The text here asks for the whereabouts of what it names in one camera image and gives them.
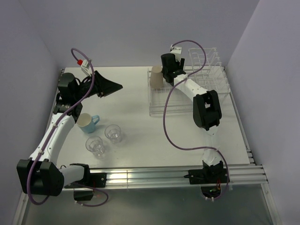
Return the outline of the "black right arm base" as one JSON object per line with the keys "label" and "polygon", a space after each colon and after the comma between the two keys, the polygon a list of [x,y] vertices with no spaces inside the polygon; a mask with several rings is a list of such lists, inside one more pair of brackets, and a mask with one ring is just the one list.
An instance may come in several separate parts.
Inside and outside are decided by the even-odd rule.
{"label": "black right arm base", "polygon": [[202,169],[188,170],[184,178],[189,180],[190,185],[208,185],[201,187],[201,194],[205,200],[212,202],[222,197],[230,186],[229,170],[224,168],[222,161],[211,166],[204,163]]}

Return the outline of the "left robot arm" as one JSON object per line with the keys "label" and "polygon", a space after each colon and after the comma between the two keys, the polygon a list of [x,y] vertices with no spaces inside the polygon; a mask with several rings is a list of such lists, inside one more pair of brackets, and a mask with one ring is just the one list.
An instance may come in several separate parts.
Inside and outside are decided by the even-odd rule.
{"label": "left robot arm", "polygon": [[86,187],[91,183],[87,164],[73,163],[59,169],[57,159],[68,133],[77,122],[84,95],[106,97],[123,86],[104,78],[98,71],[79,81],[72,73],[59,77],[58,94],[51,122],[42,141],[28,159],[19,160],[16,169],[24,193],[58,196],[72,183]]}

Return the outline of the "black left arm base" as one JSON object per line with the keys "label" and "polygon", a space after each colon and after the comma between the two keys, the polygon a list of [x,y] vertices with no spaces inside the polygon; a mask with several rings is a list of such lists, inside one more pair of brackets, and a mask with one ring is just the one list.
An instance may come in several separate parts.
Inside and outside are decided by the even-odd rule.
{"label": "black left arm base", "polygon": [[[90,189],[89,195],[84,195],[83,191],[74,191],[74,200],[77,204],[85,207],[98,207],[108,202],[109,195],[102,188],[106,186],[107,173],[91,172],[87,164],[70,164],[60,169],[64,177],[64,188],[87,188]],[[87,201],[92,199],[95,193],[102,193],[104,201],[95,205],[88,204]]]}

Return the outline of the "beige plastic tumbler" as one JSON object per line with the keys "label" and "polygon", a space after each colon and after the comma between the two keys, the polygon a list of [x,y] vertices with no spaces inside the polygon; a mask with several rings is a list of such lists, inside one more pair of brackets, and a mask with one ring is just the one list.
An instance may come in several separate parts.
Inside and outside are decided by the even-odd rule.
{"label": "beige plastic tumbler", "polygon": [[153,89],[163,88],[163,75],[161,66],[153,66],[150,75],[150,86]]}

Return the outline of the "light blue mug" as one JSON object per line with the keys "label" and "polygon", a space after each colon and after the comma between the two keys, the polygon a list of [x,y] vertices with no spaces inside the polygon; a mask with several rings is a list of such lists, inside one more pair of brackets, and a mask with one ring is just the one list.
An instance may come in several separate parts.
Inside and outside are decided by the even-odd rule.
{"label": "light blue mug", "polygon": [[90,134],[96,130],[96,124],[99,121],[98,115],[91,116],[88,113],[81,113],[76,124],[84,133]]}

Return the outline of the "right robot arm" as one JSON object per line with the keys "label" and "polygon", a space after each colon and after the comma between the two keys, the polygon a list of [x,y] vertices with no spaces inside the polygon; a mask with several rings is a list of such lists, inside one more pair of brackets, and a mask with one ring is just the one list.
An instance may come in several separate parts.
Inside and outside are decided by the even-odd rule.
{"label": "right robot arm", "polygon": [[212,183],[224,171],[226,162],[220,151],[214,147],[201,146],[193,148],[183,148],[170,139],[166,129],[166,110],[169,99],[174,89],[180,90],[193,102],[193,120],[197,127],[209,131],[212,127],[218,127],[222,118],[221,107],[219,103],[218,93],[215,90],[207,90],[199,86],[193,80],[189,79],[189,75],[183,70],[184,59],[180,62],[176,60],[174,53],[165,53],[161,55],[162,74],[167,83],[171,84],[172,88],[166,97],[163,111],[163,130],[168,142],[175,148],[184,151],[208,149],[209,153],[217,156],[217,160],[208,161],[204,159],[203,178],[205,181]]}

